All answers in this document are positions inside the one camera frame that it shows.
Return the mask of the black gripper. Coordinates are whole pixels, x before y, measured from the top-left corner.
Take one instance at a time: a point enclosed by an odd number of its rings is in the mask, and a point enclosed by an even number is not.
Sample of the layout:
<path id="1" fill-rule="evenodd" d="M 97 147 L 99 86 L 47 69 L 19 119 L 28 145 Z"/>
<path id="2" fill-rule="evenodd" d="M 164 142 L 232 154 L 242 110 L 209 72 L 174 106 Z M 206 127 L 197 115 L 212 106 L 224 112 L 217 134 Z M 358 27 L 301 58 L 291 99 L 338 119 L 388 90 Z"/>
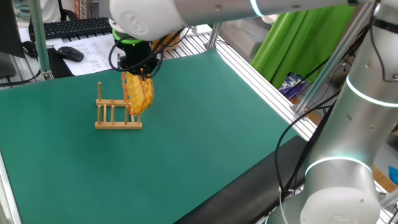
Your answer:
<path id="1" fill-rule="evenodd" d="M 156 65 L 148 72 L 143 74 L 144 78 L 155 77 L 160 68 L 161 61 L 153 54 L 152 46 L 150 42 L 142 41 L 138 44 L 118 44 L 118 48 L 121 49 L 125 56 L 120 56 L 118 59 L 118 68 L 121 72 L 128 72 L 132 75 L 137 75 L 137 65 L 146 58 L 149 58 L 144 65 Z"/>

